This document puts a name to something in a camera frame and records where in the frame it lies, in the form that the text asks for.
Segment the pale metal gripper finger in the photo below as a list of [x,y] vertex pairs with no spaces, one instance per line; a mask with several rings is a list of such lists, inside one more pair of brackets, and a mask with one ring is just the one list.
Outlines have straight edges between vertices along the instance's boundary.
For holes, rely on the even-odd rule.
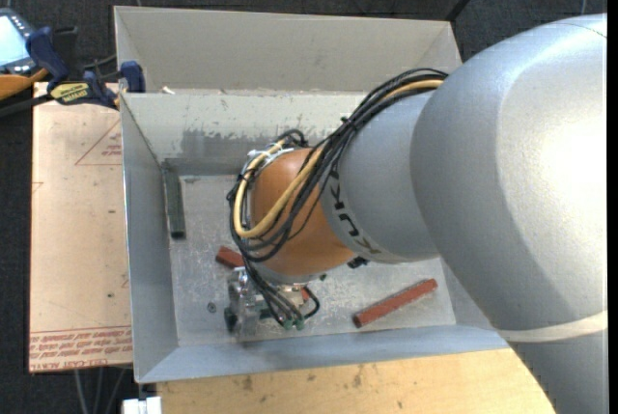
[[262,319],[263,306],[242,305],[237,312],[236,333],[239,337],[254,337]]
[[254,305],[256,289],[244,266],[235,267],[227,279],[227,290],[232,305]]

